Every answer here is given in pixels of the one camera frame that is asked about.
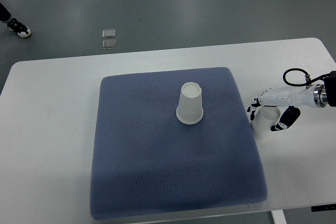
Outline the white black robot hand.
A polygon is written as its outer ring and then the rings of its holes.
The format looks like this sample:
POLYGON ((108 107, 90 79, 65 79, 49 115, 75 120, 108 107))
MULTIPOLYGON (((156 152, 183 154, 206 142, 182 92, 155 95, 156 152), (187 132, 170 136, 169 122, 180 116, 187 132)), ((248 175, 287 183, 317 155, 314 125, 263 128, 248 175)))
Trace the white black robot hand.
POLYGON ((248 107, 247 112, 250 119, 255 119, 256 110, 261 106, 286 107, 287 109, 280 117, 276 125, 271 126, 271 131, 286 130, 291 127, 300 116, 299 107, 307 105, 312 108, 324 108, 327 104, 327 95, 322 84, 315 84, 309 88, 305 87, 281 87, 271 88, 257 98, 248 107))

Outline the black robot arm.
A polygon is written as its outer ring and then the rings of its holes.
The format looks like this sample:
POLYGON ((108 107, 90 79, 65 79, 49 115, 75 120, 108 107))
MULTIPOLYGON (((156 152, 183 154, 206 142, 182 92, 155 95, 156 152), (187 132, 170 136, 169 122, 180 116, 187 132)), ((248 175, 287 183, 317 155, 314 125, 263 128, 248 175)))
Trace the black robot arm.
POLYGON ((324 108, 326 105, 335 107, 335 71, 317 77, 323 81, 323 85, 317 85, 314 93, 314 102, 318 107, 324 108))

